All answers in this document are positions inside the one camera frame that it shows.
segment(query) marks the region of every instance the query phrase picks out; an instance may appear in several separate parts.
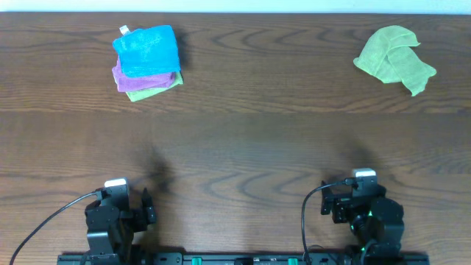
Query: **wooden table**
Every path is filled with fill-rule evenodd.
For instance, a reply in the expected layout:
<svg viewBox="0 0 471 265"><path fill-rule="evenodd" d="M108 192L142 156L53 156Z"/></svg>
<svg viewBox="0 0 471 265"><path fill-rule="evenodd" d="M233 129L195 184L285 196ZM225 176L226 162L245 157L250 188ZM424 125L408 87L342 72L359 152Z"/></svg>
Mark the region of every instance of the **wooden table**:
<svg viewBox="0 0 471 265"><path fill-rule="evenodd" d="M405 207L404 250L471 253L471 17L443 15L0 14L0 264L59 207L128 177L159 220L136 241L189 252L302 252L300 211L321 180L376 169ZM118 28L171 24L184 86L131 103L116 91ZM352 61L388 25L417 34L438 71L411 97ZM85 251L85 200L17 264ZM308 205L309 244L355 243Z"/></svg>

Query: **green towel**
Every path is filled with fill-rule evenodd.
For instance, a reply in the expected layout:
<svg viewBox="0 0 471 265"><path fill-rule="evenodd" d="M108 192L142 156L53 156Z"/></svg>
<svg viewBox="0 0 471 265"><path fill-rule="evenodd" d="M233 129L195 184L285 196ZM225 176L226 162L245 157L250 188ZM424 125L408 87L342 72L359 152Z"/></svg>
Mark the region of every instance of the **green towel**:
<svg viewBox="0 0 471 265"><path fill-rule="evenodd" d="M147 88L134 92L126 92L126 95L131 99L132 102L136 102L141 99L146 99L150 96L154 96L158 93L164 92L175 85L183 85L183 78L180 72L175 73L175 81L168 88Z"/></svg>
<svg viewBox="0 0 471 265"><path fill-rule="evenodd" d="M425 90L435 68L422 62L410 46L420 45L415 34L401 26L379 29L353 63L383 83L403 82L412 96Z"/></svg>

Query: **tag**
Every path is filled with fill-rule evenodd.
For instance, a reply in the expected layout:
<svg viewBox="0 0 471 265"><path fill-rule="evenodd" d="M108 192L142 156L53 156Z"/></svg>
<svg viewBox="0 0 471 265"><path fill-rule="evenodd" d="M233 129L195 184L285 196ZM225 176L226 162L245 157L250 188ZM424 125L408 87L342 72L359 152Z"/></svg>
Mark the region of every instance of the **tag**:
<svg viewBox="0 0 471 265"><path fill-rule="evenodd" d="M121 32L122 35L128 35L131 33L130 29L127 28L127 25L120 27L119 31Z"/></svg>

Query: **towel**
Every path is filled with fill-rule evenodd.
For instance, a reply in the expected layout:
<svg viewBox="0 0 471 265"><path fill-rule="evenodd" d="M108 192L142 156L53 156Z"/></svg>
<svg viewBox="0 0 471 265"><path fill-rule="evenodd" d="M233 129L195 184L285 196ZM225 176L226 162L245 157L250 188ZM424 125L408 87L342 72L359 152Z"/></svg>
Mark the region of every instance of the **towel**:
<svg viewBox="0 0 471 265"><path fill-rule="evenodd" d="M146 99L150 96L167 91L168 89L173 88L175 85L183 85L183 78L180 72L175 73L175 81L168 88L148 88L136 92L126 92L126 94L132 102L136 102L138 100Z"/></svg>
<svg viewBox="0 0 471 265"><path fill-rule="evenodd" d="M126 77L121 71L118 57L116 66L111 70L119 92L132 92L144 88L168 88L175 80L175 73L156 74L148 77Z"/></svg>
<svg viewBox="0 0 471 265"><path fill-rule="evenodd" d="M127 77L180 71L177 40L171 26L137 29L113 41Z"/></svg>
<svg viewBox="0 0 471 265"><path fill-rule="evenodd" d="M401 26L379 29L366 42L363 51L353 63L383 83L403 82L416 96L425 90L435 68L422 62L410 46L418 46L416 35Z"/></svg>

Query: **white wall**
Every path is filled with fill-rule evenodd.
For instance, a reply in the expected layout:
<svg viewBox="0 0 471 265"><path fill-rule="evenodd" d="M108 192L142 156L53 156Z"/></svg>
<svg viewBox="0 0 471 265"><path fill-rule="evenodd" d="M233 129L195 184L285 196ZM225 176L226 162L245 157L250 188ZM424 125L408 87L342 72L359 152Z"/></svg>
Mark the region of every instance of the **white wall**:
<svg viewBox="0 0 471 265"><path fill-rule="evenodd" d="M471 14L471 0L0 0L0 11Z"/></svg>

